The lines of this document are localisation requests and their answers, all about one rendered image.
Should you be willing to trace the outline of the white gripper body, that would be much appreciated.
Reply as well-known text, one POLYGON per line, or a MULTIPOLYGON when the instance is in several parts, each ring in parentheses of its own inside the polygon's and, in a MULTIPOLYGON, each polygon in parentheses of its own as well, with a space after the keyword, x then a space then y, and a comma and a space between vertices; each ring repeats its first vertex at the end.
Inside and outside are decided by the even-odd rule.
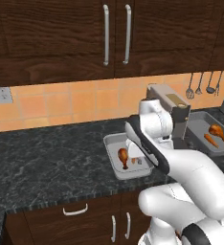
POLYGON ((130 158, 140 158, 144 156, 144 153, 141 151, 140 148, 137 147, 135 143, 131 140, 127 139, 125 141, 127 153, 130 158))

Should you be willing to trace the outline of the brown chicken drumstick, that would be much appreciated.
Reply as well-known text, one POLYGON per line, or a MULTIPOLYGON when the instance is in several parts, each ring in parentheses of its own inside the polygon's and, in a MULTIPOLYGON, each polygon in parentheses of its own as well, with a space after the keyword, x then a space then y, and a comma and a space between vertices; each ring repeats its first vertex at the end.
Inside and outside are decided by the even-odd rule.
POLYGON ((216 137, 219 137, 222 139, 222 141, 224 142, 224 133, 223 133, 223 130, 221 128, 220 125, 218 124, 212 124, 209 128, 209 132, 216 136, 216 137))
POLYGON ((128 169, 128 166, 127 166, 128 155, 127 155, 127 150, 125 148, 119 149, 118 157, 121 160, 121 162, 123 163, 123 169, 128 169))

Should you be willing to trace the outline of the grey tupperware tray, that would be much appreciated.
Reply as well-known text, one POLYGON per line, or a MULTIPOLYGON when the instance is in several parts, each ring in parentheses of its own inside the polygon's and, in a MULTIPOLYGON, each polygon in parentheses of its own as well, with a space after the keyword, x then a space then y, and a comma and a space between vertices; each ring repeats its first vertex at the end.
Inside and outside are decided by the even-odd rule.
POLYGON ((224 133, 224 125, 208 112, 190 113, 185 141, 189 148, 199 150, 210 157, 224 156, 224 142, 220 137, 212 135, 217 146, 212 145, 204 138, 204 135, 209 133, 212 124, 218 124, 224 133))
POLYGON ((126 140, 127 138, 125 133, 110 134, 103 138, 103 142, 116 177, 119 180, 128 180, 150 175, 153 170, 153 164, 144 156, 140 157, 142 160, 141 165, 138 165, 139 158, 136 159, 135 164, 132 164, 131 159, 128 158, 128 169, 123 169, 123 163, 118 157, 118 151, 120 148, 126 148, 126 140))

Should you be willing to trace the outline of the dark wood base cupboard door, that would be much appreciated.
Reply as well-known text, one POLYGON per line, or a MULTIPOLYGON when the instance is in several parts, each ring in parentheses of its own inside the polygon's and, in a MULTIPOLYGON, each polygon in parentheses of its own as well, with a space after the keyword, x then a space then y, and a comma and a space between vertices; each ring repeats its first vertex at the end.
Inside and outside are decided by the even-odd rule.
POLYGON ((141 236, 147 231, 151 218, 144 215, 138 205, 139 191, 123 193, 121 200, 120 245, 138 245, 141 236), (131 230, 129 239, 125 238, 127 218, 131 216, 131 230))
POLYGON ((49 224, 34 224, 30 231, 34 245, 119 245, 119 228, 116 220, 116 241, 111 241, 110 214, 98 218, 76 218, 49 224))

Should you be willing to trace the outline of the grey metal box appliance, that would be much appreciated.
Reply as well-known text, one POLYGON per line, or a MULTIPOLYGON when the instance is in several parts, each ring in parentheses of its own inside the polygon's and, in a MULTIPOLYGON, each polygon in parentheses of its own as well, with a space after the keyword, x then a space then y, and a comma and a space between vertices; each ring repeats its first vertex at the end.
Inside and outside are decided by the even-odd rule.
POLYGON ((166 84, 149 84, 146 97, 160 101, 164 109, 172 116, 174 122, 172 137, 184 139, 190 114, 190 104, 166 84))

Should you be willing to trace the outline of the hanging metal whisk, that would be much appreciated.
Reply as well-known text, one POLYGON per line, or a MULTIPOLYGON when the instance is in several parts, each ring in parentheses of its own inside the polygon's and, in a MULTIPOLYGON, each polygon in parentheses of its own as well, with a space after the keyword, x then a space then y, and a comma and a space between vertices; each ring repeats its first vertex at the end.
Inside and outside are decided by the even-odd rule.
POLYGON ((190 83, 189 83, 189 87, 186 90, 186 97, 188 100, 193 100, 194 99, 194 92, 191 89, 191 83, 192 83, 192 79, 190 79, 190 83))

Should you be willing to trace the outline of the hanging metal ladle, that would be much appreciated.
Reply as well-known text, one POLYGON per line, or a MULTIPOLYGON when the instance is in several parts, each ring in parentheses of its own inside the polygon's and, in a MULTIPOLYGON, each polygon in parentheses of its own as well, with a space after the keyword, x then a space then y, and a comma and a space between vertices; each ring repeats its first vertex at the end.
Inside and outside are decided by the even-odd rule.
POLYGON ((212 79, 213 79, 213 71, 211 72, 210 79, 209 79, 209 82, 208 82, 208 86, 206 87, 206 92, 208 94, 213 94, 214 91, 215 91, 215 89, 213 87, 211 87, 212 79))

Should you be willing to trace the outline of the hanging metal fork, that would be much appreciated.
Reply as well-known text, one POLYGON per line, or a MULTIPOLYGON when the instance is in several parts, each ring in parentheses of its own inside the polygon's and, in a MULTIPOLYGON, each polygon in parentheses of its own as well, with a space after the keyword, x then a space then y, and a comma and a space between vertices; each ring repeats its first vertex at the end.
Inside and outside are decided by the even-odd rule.
POLYGON ((223 75, 223 70, 220 72, 219 79, 218 79, 218 82, 217 82, 216 87, 215 87, 214 96, 219 95, 219 86, 220 86, 220 81, 222 79, 222 75, 223 75))

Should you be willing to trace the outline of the dark wood drawer front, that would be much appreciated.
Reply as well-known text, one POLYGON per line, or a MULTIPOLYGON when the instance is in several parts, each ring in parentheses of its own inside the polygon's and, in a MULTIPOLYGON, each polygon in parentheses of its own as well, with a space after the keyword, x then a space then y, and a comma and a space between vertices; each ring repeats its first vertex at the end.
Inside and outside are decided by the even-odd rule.
POLYGON ((81 200, 78 202, 60 204, 49 208, 38 209, 30 212, 24 212, 27 221, 31 224, 49 224, 57 221, 64 221, 78 217, 97 217, 108 212, 116 212, 121 206, 121 196, 119 194, 109 195, 94 199, 81 200), (65 216, 62 212, 64 208, 68 212, 78 211, 85 208, 88 204, 86 213, 76 216, 65 216))

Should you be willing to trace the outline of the grey wall socket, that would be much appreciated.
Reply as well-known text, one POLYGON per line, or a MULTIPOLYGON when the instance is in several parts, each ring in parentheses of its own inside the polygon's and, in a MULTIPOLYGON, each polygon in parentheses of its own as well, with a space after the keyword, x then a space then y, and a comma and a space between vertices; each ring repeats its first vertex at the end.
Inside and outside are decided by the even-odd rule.
POLYGON ((12 103, 11 89, 0 86, 0 103, 12 103))

